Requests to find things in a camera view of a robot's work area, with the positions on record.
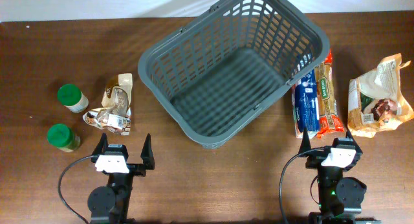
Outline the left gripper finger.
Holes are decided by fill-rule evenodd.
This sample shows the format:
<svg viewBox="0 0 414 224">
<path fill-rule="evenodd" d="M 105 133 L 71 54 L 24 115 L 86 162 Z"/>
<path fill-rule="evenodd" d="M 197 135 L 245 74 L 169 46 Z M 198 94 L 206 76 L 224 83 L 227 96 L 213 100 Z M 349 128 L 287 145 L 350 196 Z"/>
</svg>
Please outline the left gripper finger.
<svg viewBox="0 0 414 224">
<path fill-rule="evenodd" d="M 151 135 L 148 133 L 140 155 L 146 170 L 155 169 L 155 158 L 151 147 Z"/>
<path fill-rule="evenodd" d="M 98 144 L 93 150 L 92 155 L 98 157 L 99 155 L 103 154 L 107 145 L 108 145 L 107 135 L 103 133 Z"/>
</svg>

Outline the orange spaghetti packet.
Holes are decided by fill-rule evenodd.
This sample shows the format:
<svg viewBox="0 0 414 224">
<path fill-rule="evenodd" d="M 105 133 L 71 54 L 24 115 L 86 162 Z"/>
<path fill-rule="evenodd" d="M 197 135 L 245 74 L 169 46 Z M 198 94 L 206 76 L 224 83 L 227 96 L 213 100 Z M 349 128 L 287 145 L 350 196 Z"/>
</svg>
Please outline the orange spaghetti packet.
<svg viewBox="0 0 414 224">
<path fill-rule="evenodd" d="M 317 82 L 320 121 L 320 130 L 317 132 L 316 137 L 319 139 L 329 133 L 344 132 L 343 123 L 338 116 L 334 96 L 332 60 L 332 52 L 329 50 L 324 62 L 314 69 Z"/>
</svg>

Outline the brown white snack bag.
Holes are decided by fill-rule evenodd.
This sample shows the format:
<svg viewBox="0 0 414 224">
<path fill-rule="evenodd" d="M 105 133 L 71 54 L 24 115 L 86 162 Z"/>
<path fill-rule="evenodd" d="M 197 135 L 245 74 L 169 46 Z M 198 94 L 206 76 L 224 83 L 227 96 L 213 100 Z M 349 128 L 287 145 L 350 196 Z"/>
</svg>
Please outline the brown white snack bag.
<svg viewBox="0 0 414 224">
<path fill-rule="evenodd" d="M 98 129 L 128 136 L 131 131 L 131 99 L 133 75 L 118 74 L 112 77 L 103 92 L 100 108 L 83 115 L 83 121 Z"/>
</svg>

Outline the orange white food pouch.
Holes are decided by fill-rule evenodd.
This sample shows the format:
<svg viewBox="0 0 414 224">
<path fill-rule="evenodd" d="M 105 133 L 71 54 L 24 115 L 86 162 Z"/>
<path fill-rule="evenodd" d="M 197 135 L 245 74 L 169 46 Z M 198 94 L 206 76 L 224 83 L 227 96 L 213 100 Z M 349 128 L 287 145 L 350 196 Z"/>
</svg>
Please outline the orange white food pouch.
<svg viewBox="0 0 414 224">
<path fill-rule="evenodd" d="M 413 108 L 400 88 L 400 70 L 410 63 L 404 63 L 400 53 L 394 54 L 350 80 L 347 129 L 352 135 L 372 138 L 378 132 L 393 131 L 413 119 Z"/>
</svg>

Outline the green lid jar green contents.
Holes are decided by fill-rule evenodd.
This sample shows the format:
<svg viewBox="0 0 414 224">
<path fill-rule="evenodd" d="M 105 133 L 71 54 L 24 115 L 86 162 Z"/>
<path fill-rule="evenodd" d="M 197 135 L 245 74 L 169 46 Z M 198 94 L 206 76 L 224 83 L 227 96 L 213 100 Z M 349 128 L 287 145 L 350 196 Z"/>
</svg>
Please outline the green lid jar green contents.
<svg viewBox="0 0 414 224">
<path fill-rule="evenodd" d="M 55 124 L 47 132 L 47 141 L 64 152 L 73 152 L 80 147 L 80 137 L 64 124 Z"/>
</svg>

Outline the blue box package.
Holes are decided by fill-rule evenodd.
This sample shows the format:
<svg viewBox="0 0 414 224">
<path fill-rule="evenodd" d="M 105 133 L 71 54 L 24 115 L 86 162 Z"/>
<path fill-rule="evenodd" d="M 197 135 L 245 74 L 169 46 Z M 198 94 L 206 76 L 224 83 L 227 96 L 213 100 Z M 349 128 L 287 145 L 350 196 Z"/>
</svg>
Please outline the blue box package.
<svg viewBox="0 0 414 224">
<path fill-rule="evenodd" d="M 320 114 L 314 69 L 292 86 L 292 107 L 296 138 L 303 137 L 304 129 L 310 139 L 315 137 L 320 130 Z"/>
</svg>

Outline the green lid jar white label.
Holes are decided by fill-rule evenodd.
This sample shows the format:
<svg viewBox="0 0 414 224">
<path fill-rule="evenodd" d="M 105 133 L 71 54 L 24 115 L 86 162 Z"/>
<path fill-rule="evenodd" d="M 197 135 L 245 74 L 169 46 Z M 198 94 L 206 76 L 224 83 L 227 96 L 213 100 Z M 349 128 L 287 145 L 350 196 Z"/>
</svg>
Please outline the green lid jar white label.
<svg viewBox="0 0 414 224">
<path fill-rule="evenodd" d="M 89 105 L 89 100 L 81 90 L 73 84 L 65 84 L 58 90 L 59 102 L 73 113 L 84 111 Z"/>
</svg>

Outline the grey plastic basket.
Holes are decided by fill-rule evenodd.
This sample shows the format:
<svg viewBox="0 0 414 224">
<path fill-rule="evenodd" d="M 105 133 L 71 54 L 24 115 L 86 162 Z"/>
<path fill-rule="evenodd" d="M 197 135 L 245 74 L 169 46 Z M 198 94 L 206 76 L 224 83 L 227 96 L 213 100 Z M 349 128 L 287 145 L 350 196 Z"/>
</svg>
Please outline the grey plastic basket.
<svg viewBox="0 0 414 224">
<path fill-rule="evenodd" d="M 326 33 L 287 0 L 219 0 L 145 51 L 138 74 L 191 140 L 215 149 L 329 49 Z"/>
</svg>

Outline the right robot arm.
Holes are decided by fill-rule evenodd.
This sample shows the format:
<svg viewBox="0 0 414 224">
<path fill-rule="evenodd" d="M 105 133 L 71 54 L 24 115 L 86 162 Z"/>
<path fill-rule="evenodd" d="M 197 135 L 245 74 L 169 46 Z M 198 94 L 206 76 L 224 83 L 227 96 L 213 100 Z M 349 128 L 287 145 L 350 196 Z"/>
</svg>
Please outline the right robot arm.
<svg viewBox="0 0 414 224">
<path fill-rule="evenodd" d="M 343 174 L 356 166 L 363 151 L 349 131 L 344 138 L 335 138 L 330 146 L 312 148 L 305 129 L 299 149 L 307 159 L 305 167 L 317 170 L 319 211 L 311 212 L 309 223 L 355 223 L 362 212 L 367 186 Z"/>
</svg>

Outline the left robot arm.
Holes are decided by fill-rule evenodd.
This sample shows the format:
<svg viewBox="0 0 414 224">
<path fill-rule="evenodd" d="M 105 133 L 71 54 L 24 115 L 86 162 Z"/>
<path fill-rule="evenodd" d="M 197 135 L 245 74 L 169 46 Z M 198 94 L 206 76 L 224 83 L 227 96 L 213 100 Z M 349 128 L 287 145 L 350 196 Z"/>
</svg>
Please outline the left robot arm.
<svg viewBox="0 0 414 224">
<path fill-rule="evenodd" d="M 91 211 L 91 223 L 134 223 L 128 218 L 133 179 L 144 177 L 155 168 L 151 148 L 151 135 L 146 136 L 140 164 L 128 163 L 129 154 L 123 144 L 109 144 L 104 133 L 92 153 L 91 162 L 96 170 L 108 176 L 105 186 L 95 188 L 89 195 L 87 205 Z"/>
</svg>

